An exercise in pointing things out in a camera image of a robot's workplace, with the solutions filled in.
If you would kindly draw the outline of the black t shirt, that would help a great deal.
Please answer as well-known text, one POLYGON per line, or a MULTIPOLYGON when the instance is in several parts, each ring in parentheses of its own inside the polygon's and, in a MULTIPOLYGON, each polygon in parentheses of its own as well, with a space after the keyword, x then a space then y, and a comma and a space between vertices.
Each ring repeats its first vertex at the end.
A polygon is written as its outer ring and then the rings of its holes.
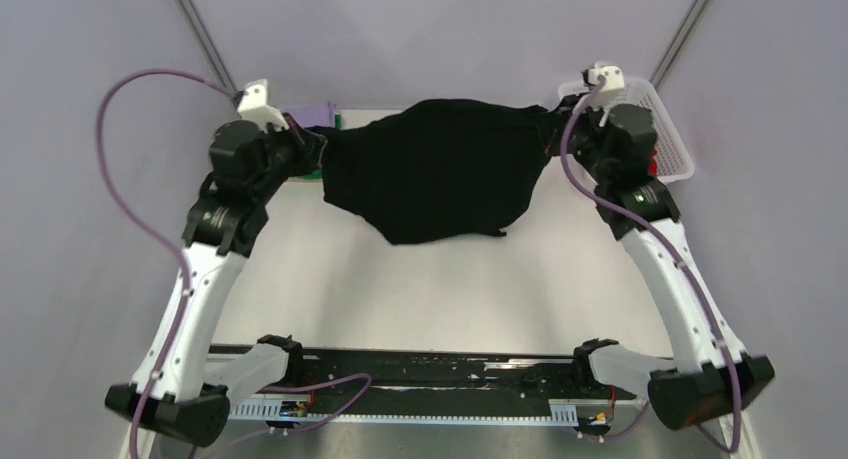
POLYGON ((468 99, 430 99, 336 130, 323 168, 326 203, 392 245, 505 236, 559 154, 568 116, 468 99))

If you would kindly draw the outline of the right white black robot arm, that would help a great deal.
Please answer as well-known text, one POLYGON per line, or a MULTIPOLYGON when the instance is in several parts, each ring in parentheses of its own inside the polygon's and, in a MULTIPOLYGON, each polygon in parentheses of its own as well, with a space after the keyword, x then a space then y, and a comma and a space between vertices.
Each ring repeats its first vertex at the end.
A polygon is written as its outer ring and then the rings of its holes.
POLYGON ((670 430, 747 408, 774 380, 768 357, 753 356, 719 312, 691 255, 679 208, 649 166, 658 140, 650 110, 632 104, 576 116, 562 141, 594 180, 588 192, 640 272, 660 313, 672 355, 636 353, 613 340, 577 348, 571 382, 584 396, 609 385, 644 396, 670 430))

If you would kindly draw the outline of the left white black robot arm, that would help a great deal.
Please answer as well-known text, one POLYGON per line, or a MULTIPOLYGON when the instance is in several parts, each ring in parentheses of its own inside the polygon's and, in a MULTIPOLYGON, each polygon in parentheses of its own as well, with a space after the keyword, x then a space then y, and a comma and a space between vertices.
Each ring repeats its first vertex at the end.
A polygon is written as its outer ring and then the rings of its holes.
POLYGON ((173 249, 180 266, 162 321, 131 379, 109 387, 108 410, 142 429, 208 447, 231 409, 252 394, 304 384, 303 347, 291 337, 265 335, 223 366, 206 368, 224 305, 268 221, 268 202, 301 158, 301 144, 289 116, 216 130, 212 170, 173 249))

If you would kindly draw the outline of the red t shirt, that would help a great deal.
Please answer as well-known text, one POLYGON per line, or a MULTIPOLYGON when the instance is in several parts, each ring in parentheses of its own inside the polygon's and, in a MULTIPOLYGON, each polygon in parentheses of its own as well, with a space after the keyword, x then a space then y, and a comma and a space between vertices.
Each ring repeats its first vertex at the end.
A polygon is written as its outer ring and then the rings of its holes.
POLYGON ((659 164, 658 164, 658 150, 653 149, 650 158, 650 164, 648 167, 648 172, 653 177, 659 177, 659 164))

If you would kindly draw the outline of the white plastic basket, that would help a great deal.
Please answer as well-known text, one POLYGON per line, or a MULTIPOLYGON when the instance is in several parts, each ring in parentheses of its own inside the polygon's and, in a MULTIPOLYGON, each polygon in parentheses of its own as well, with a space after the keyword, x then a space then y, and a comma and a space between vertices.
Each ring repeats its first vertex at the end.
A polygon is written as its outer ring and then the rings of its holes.
POLYGON ((694 175, 695 166, 684 141, 649 81, 626 76, 624 89, 612 102, 612 105, 618 104, 637 105, 649 109, 652 113, 654 128, 657 131, 654 161, 660 181, 670 184, 694 175))

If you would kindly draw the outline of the folded green t shirt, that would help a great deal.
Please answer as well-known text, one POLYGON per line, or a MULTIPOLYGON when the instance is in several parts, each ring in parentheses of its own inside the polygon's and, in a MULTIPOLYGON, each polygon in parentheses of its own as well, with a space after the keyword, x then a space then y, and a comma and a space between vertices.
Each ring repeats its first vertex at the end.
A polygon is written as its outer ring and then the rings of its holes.
POLYGON ((294 174, 296 179, 302 181, 320 181, 323 179, 329 139, 336 130, 341 130, 343 125, 342 115, 335 113, 329 126, 298 126, 298 139, 305 147, 303 150, 305 157, 298 163, 298 168, 294 174))

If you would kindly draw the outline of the folded purple t shirt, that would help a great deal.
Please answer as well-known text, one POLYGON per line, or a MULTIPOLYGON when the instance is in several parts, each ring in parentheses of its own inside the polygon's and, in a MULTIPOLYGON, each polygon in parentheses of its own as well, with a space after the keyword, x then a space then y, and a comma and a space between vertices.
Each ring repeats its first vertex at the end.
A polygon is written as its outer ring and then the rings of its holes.
POLYGON ((295 122, 304 128, 308 127, 336 127, 336 104, 332 101, 323 101, 309 105, 285 106, 280 109, 289 114, 295 122))

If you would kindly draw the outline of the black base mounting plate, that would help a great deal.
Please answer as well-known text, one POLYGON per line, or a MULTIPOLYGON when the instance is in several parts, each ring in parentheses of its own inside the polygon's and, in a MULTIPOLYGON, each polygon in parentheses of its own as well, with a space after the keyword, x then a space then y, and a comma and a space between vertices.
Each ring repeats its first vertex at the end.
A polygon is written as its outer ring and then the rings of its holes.
POLYGON ((351 377, 314 393, 311 412, 330 413, 360 390, 363 373, 372 382, 350 406, 352 414, 543 416, 552 400, 605 409, 637 399, 620 388, 589 383, 573 358, 561 355, 306 348, 278 384, 351 377))

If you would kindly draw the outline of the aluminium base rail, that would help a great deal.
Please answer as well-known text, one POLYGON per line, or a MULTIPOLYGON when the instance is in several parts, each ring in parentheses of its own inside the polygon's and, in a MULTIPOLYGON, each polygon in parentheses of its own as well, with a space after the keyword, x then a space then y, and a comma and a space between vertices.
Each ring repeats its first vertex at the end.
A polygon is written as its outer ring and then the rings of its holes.
MULTIPOLYGON (((145 458, 719 458, 711 444, 726 442, 724 423, 702 429, 670 430, 654 415, 645 398, 605 409, 552 400, 577 409, 579 425, 539 427, 518 425, 369 424, 341 423, 335 418, 369 389, 364 383, 340 408, 319 422, 231 420, 207 448, 193 448, 169 437, 145 438, 145 458)), ((346 376, 309 386, 281 387, 246 401, 281 405, 285 415, 311 412, 319 390, 351 382, 346 376)))

